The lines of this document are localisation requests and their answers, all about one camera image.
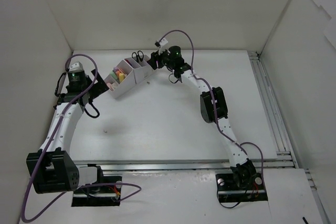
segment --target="black cable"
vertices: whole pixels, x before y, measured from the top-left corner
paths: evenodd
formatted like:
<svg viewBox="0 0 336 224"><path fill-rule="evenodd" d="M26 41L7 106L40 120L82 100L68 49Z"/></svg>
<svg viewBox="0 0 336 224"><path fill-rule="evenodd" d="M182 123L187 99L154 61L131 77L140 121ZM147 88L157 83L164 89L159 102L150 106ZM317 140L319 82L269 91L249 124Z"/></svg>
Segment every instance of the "black cable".
<svg viewBox="0 0 336 224"><path fill-rule="evenodd" d="M172 84L176 84L177 82L178 82L178 79L175 81L175 82L172 82L171 80L170 80L170 76L172 76L173 74L171 73L169 76L168 76L168 80L172 83Z"/></svg>
<svg viewBox="0 0 336 224"><path fill-rule="evenodd" d="M247 194L247 190L244 192L244 194L243 195L241 195L239 198L241 199L241 198L243 198L245 195ZM232 207L226 207L226 206L224 206L220 201L219 201L219 195L218 195L218 188L217 188L217 199L218 199L218 203L222 206L222 207L224 207L224 208L227 208L227 209L233 209L233 208L235 208L236 206L238 206L240 203L242 203L241 201L239 201L239 202L237 202L234 206L232 206Z"/></svg>
<svg viewBox="0 0 336 224"><path fill-rule="evenodd" d="M91 107L96 111L97 115L91 115L87 110L86 108L84 108L84 111L86 113L86 115L88 115L89 117L91 118L97 118L100 116L100 113L98 111L98 109L93 105L92 101L89 101L89 104L91 105Z"/></svg>
<svg viewBox="0 0 336 224"><path fill-rule="evenodd" d="M305 217L303 217L302 219L303 219L303 221L305 222L305 224L309 224L309 223L307 222L307 220L306 220Z"/></svg>
<svg viewBox="0 0 336 224"><path fill-rule="evenodd" d="M85 188L81 188L81 189L82 189L83 193L84 193L88 198L89 198L89 197L91 197L91 198L98 198L98 197L96 197L95 195L89 193L89 188L87 188L87 191L85 191Z"/></svg>
<svg viewBox="0 0 336 224"><path fill-rule="evenodd" d="M56 88L55 88L55 96L56 97L59 97L61 95L60 93L58 93L59 83L60 83L62 77L65 76L66 74L67 74L66 72L62 73L61 76L59 77L58 81L57 81L57 85L56 85Z"/></svg>

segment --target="white organizer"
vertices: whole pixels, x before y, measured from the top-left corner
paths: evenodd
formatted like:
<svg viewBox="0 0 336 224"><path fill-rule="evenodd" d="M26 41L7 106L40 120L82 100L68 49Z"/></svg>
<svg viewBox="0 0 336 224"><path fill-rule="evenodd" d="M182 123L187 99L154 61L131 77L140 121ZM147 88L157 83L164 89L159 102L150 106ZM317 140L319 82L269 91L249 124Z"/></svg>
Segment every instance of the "white organizer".
<svg viewBox="0 0 336 224"><path fill-rule="evenodd" d="M117 85L115 89L110 89L113 98L118 98L126 93L154 72L152 67L147 63L149 59L147 55L144 55L143 61L136 62L130 57L123 59L117 65L117 68L124 74L127 74L127 76L121 83L118 83L110 74L105 78L105 83L115 83Z"/></svg>

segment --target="white table surface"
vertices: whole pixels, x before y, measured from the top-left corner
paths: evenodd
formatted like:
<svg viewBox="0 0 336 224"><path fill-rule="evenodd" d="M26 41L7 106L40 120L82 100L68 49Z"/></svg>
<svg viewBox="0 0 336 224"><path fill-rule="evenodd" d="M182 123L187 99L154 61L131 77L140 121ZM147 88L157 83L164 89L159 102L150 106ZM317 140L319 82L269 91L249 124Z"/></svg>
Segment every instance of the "white table surface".
<svg viewBox="0 0 336 224"><path fill-rule="evenodd" d="M245 202L235 209L225 209L216 198L214 172L124 174L123 182L138 184L142 191L119 207L71 207L72 193L66 193L33 223L303 224L305 217L310 224L322 224L304 170L266 169L264 177L268 201ZM123 187L121 194L133 191ZM32 188L27 218L56 195L38 195Z"/></svg>
<svg viewBox="0 0 336 224"><path fill-rule="evenodd" d="M103 79L132 51L75 51L90 55ZM186 62L191 52L182 51ZM78 57L86 73L93 66ZM276 158L255 77L246 51L197 50L194 68L211 85L221 86L231 126L239 142L257 144L266 159ZM94 100L100 117L83 115L72 139L74 161L138 161L228 159L221 135L203 121L199 93L183 83L171 84L166 69L157 70L141 84L114 99L110 91ZM260 159L246 146L251 159Z"/></svg>

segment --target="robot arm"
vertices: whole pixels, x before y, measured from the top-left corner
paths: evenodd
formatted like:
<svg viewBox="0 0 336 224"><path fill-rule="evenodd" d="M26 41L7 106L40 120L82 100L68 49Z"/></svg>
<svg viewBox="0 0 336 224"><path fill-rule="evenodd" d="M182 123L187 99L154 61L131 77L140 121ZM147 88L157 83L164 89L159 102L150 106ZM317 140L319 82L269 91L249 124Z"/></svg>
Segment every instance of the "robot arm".
<svg viewBox="0 0 336 224"><path fill-rule="evenodd" d="M207 123L213 123L213 126L218 132L224 135L222 142L229 155L234 181L239 188L249 187L257 176L257 172L244 149L237 143L237 138L232 131L227 115L228 109L223 90L221 87L214 88L210 86L215 98L217 114L217 118L215 118L214 104L208 83L193 72L190 65L184 62L180 47L172 46L168 50L162 50L162 47L166 44L166 40L164 40L164 43L157 42L155 45L159 47L159 50L151 53L151 59L148 60L147 63L154 70L167 67L178 81L198 89L200 92L202 118Z"/></svg>
<svg viewBox="0 0 336 224"><path fill-rule="evenodd" d="M92 86L90 91L72 103L66 113L62 114L69 102L92 83L79 62L74 63L67 74L69 78L69 85L66 87L68 92L59 95L46 140L38 152L29 153L26 159L29 173L32 175L42 150L46 147L52 132L57 127L60 117L63 117L34 179L35 191L40 194L75 191L80 186L97 182L102 176L100 167L78 167L68 153L76 125L85 111L85 105L87 103L92 104L93 99L107 91L108 87L98 74L97 83Z"/></svg>

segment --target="scissors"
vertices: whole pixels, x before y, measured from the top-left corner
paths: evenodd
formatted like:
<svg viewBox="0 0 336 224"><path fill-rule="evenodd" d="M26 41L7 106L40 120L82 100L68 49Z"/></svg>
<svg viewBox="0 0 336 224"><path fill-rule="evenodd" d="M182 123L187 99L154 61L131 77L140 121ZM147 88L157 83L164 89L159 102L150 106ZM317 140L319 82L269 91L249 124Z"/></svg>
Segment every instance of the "scissors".
<svg viewBox="0 0 336 224"><path fill-rule="evenodd" d="M132 53L133 60L135 60L138 63L139 63L139 61L143 61L143 56L144 56L143 52L140 51L140 50L138 52L133 52Z"/></svg>

